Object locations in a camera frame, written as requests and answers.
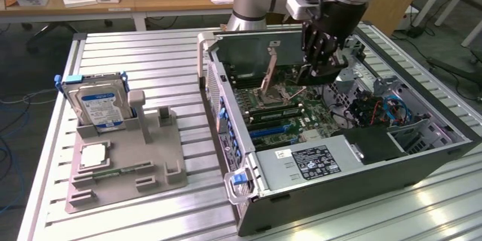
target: hard drive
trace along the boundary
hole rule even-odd
[[[125,128],[124,120],[133,117],[125,73],[71,75],[55,87],[69,101],[78,125],[93,125],[100,133]]]

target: blue pcie slot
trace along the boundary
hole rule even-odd
[[[282,126],[276,127],[276,128],[249,132],[249,137],[257,138],[257,137],[262,137],[265,135],[274,135],[274,134],[284,133],[284,132],[286,132],[289,126],[290,126],[290,124],[286,124],[286,125],[282,125]]]

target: robotic arm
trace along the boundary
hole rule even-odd
[[[233,0],[226,30],[264,29],[265,13],[289,14],[304,20],[301,31],[302,66],[296,84],[332,83],[347,61],[336,51],[356,28],[369,0]]]
[[[330,83],[348,65],[336,55],[356,28],[369,0],[286,0],[286,10],[302,22],[304,65],[297,85]]]

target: blue hard drive label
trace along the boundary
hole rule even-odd
[[[81,102],[91,124],[98,128],[114,128],[124,121],[118,107],[114,106],[114,94],[102,93],[81,97]]]
[[[325,145],[290,152],[298,171],[305,180],[340,172]]]

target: metal workbench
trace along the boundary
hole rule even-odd
[[[373,42],[482,134],[482,116],[368,25]],[[169,105],[177,114],[188,186],[66,214],[65,196],[75,116],[57,96],[18,240],[440,240],[482,236],[482,152],[437,169],[421,182],[343,208],[240,238],[225,197],[196,81],[196,36],[216,29],[101,33],[77,36],[63,76],[126,71],[130,89],[145,91],[145,110]],[[389,68],[372,52],[380,76]]]

